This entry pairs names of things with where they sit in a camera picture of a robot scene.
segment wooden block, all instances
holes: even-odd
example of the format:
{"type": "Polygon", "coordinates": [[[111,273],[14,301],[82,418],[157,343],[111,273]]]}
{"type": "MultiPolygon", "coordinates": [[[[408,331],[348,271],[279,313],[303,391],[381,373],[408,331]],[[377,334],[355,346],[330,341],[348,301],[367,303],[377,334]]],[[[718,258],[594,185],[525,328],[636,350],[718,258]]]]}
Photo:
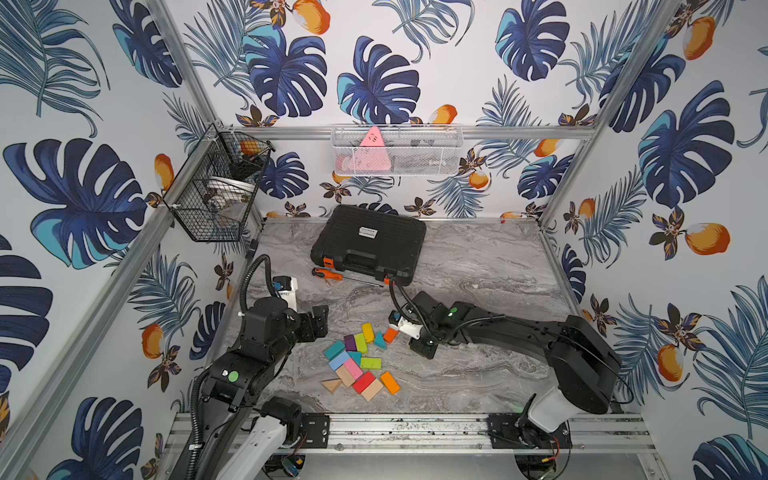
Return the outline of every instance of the wooden block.
{"type": "Polygon", "coordinates": [[[386,350],[386,342],[384,341],[384,335],[381,332],[376,332],[376,338],[373,339],[373,344],[380,349],[386,350]]]}
{"type": "Polygon", "coordinates": [[[362,353],[360,352],[348,352],[349,356],[352,357],[352,360],[357,363],[357,366],[360,366],[360,360],[362,358],[362,353]]]}
{"type": "Polygon", "coordinates": [[[400,333],[399,330],[388,329],[384,334],[384,341],[387,343],[392,343],[392,341],[395,339],[398,333],[400,333]]]}
{"type": "Polygon", "coordinates": [[[392,373],[384,372],[380,379],[384,383],[386,389],[389,390],[391,395],[395,395],[400,391],[400,385],[397,384],[395,377],[392,376],[392,373]]]}
{"type": "Polygon", "coordinates": [[[357,343],[355,343],[355,336],[354,335],[344,336],[344,346],[347,352],[356,352],[357,343]]]}
{"type": "Polygon", "coordinates": [[[328,365],[331,367],[331,370],[334,372],[342,365],[344,365],[344,362],[349,360],[351,357],[347,352],[341,352],[339,355],[333,357],[333,360],[331,360],[328,365]]]}
{"type": "Polygon", "coordinates": [[[336,390],[339,389],[342,381],[341,379],[336,379],[336,380],[325,380],[324,382],[320,382],[320,383],[322,383],[323,386],[326,387],[326,390],[328,390],[333,394],[336,392],[336,390]]]}
{"type": "Polygon", "coordinates": [[[365,372],[363,376],[357,379],[357,382],[355,382],[355,385],[353,385],[352,388],[354,388],[356,392],[362,394],[362,391],[367,389],[374,380],[376,380],[376,377],[373,376],[371,372],[365,372]]]}
{"type": "Polygon", "coordinates": [[[344,386],[351,386],[355,382],[355,377],[349,373],[349,370],[347,370],[344,365],[340,366],[339,369],[336,370],[336,374],[344,383],[344,386]]]}
{"type": "Polygon", "coordinates": [[[366,343],[373,343],[373,326],[370,323],[364,323],[362,325],[362,336],[366,338],[366,343]]]}
{"type": "Polygon", "coordinates": [[[382,391],[382,388],[384,388],[384,385],[381,383],[381,381],[379,381],[379,379],[374,379],[373,382],[368,385],[368,388],[363,390],[360,395],[362,395],[366,402],[370,402],[373,400],[373,397],[376,396],[376,393],[382,391]]]}
{"type": "Polygon", "coordinates": [[[333,357],[339,355],[343,351],[344,351],[344,344],[341,343],[340,340],[337,340],[336,343],[328,347],[328,350],[326,350],[326,358],[328,360],[333,360],[333,357]]]}
{"type": "Polygon", "coordinates": [[[366,343],[366,337],[362,333],[355,335],[355,343],[357,344],[358,352],[368,353],[368,343],[366,343]]]}
{"type": "Polygon", "coordinates": [[[357,366],[354,360],[347,360],[346,363],[344,363],[344,366],[346,367],[346,371],[349,372],[355,380],[362,376],[362,370],[357,366]]]}
{"type": "Polygon", "coordinates": [[[382,369],[382,360],[381,359],[370,359],[367,356],[364,356],[360,359],[360,368],[361,369],[369,369],[369,370],[381,370],[382,369]]]}

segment wire basket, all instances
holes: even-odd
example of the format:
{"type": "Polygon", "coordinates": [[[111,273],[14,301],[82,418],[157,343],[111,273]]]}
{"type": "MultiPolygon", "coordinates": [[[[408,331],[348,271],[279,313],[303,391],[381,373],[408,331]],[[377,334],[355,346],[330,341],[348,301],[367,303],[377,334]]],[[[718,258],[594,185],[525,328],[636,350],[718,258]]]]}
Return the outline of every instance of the wire basket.
{"type": "Polygon", "coordinates": [[[192,180],[170,206],[192,240],[240,241],[273,151],[268,141],[216,131],[192,180]]]}
{"type": "Polygon", "coordinates": [[[377,125],[384,147],[360,147],[374,125],[336,125],[331,147],[336,174],[449,177],[458,173],[464,137],[455,125],[377,125]]]}

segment marble surface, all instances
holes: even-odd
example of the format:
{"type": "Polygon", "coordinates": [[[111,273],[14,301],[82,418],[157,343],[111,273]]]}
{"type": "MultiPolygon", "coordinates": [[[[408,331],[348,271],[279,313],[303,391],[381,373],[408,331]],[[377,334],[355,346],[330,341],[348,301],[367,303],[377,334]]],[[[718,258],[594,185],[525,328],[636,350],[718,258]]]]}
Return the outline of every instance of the marble surface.
{"type": "MultiPolygon", "coordinates": [[[[519,410],[534,391],[554,383],[545,364],[508,350],[486,345],[440,346],[427,360],[408,348],[400,334],[386,351],[369,346],[366,356],[382,359],[402,390],[387,392],[370,403],[353,389],[331,395],[320,382],[334,379],[323,351],[345,335],[362,332],[371,322],[386,331],[392,310],[389,291],[351,280],[315,278],[310,249],[324,223],[268,221],[257,254],[268,253],[273,275],[298,279],[300,312],[328,304],[329,333],[314,343],[299,344],[285,369],[261,396],[284,396],[316,412],[509,412],[519,410]]],[[[370,277],[349,272],[361,280],[370,277]]],[[[487,310],[540,321],[564,319],[568,307],[537,236],[528,222],[427,222],[424,247],[414,280],[406,291],[424,290],[450,305],[471,302],[487,310]]],[[[251,282],[249,303],[267,295],[262,270],[251,282]]],[[[224,345],[232,345],[240,322],[231,321],[224,345]]]]}

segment screwdriver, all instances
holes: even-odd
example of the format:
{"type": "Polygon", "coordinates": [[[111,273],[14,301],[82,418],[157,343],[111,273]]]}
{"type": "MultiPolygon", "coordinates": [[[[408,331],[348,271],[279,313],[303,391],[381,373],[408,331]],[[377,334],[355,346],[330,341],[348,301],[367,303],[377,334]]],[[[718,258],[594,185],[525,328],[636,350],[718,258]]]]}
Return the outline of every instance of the screwdriver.
{"type": "Polygon", "coordinates": [[[332,272],[332,271],[326,270],[324,268],[313,268],[312,269],[312,275],[317,276],[319,278],[324,278],[326,280],[335,280],[337,282],[340,282],[340,281],[342,281],[342,280],[344,280],[346,278],[347,280],[354,280],[356,282],[364,283],[366,285],[380,286],[380,287],[384,288],[383,285],[380,285],[378,283],[366,282],[365,280],[358,280],[356,278],[349,278],[348,276],[344,277],[344,276],[341,276],[341,273],[332,272]]]}

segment pink wooden block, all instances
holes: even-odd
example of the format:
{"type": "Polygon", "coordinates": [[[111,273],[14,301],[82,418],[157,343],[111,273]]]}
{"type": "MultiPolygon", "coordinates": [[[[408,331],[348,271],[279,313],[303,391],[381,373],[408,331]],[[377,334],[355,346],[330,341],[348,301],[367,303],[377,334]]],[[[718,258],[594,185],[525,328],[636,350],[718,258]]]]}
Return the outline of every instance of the pink wooden block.
{"type": "Polygon", "coordinates": [[[349,359],[344,362],[344,366],[355,380],[362,376],[362,370],[357,366],[354,359],[349,359]]]}

